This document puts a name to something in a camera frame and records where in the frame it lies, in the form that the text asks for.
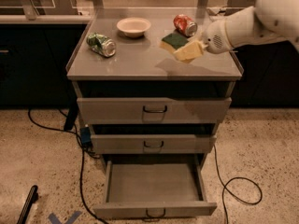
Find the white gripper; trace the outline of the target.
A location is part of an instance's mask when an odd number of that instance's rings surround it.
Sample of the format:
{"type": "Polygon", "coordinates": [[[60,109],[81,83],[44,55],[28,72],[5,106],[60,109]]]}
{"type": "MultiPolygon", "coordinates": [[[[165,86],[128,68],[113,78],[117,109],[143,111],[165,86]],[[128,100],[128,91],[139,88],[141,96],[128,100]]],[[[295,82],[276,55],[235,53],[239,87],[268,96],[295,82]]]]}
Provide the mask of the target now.
{"type": "Polygon", "coordinates": [[[191,61],[201,57],[204,50],[220,54],[233,49],[226,31],[226,19],[213,21],[202,33],[202,40],[193,40],[177,49],[174,56],[178,61],[191,61]]]}

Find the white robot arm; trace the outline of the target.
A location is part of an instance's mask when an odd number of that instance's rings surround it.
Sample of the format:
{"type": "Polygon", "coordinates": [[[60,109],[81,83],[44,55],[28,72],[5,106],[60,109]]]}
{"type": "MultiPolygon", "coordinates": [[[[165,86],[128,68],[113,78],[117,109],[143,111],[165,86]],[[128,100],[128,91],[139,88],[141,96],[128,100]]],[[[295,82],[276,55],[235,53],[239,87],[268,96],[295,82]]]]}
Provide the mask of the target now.
{"type": "Polygon", "coordinates": [[[213,21],[186,45],[177,49],[179,61],[191,61],[204,51],[220,54],[244,45],[288,40],[299,51],[299,0],[256,0],[225,18],[213,21]]]}

